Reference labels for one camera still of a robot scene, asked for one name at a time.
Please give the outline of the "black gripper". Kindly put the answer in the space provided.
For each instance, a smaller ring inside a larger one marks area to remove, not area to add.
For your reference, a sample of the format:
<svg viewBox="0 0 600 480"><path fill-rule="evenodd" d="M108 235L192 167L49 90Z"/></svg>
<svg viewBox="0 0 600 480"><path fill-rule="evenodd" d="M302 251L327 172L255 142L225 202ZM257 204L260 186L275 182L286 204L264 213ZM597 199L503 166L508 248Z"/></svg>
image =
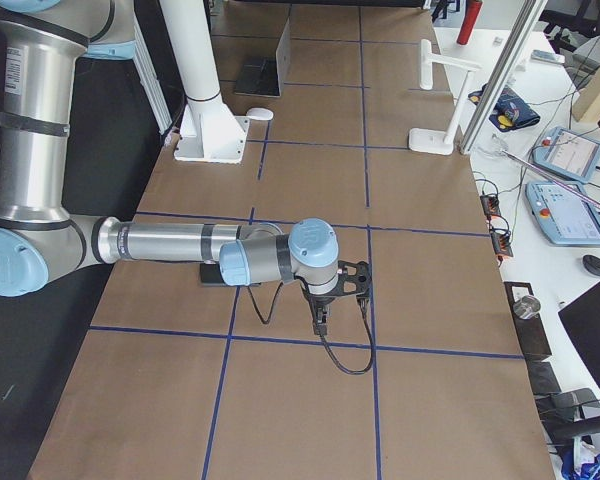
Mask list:
<svg viewBox="0 0 600 480"><path fill-rule="evenodd" d="M304 297L309 302L316 303L312 315L313 330L317 336L328 335L328 304L335 299L355 295L362 316L368 315L371 288L369 264L366 261L352 263L339 260L335 279L336 284L326 293L311 293L307 287L304 288Z"/></svg>

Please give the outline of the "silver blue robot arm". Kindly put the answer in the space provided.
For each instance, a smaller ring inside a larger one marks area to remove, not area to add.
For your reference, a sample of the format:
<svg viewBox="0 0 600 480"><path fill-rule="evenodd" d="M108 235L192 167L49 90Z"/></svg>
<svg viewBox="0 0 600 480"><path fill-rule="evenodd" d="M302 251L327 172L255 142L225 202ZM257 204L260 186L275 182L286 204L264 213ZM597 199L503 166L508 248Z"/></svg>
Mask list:
<svg viewBox="0 0 600 480"><path fill-rule="evenodd" d="M0 115L0 296L35 292L69 273L122 260L215 264L223 283L299 281L314 332L331 303L369 301L364 262L340 259L337 236L310 218L289 233L272 224L143 224L71 215L62 205L75 64L130 59L130 1L0 1L7 40Z"/></svg>

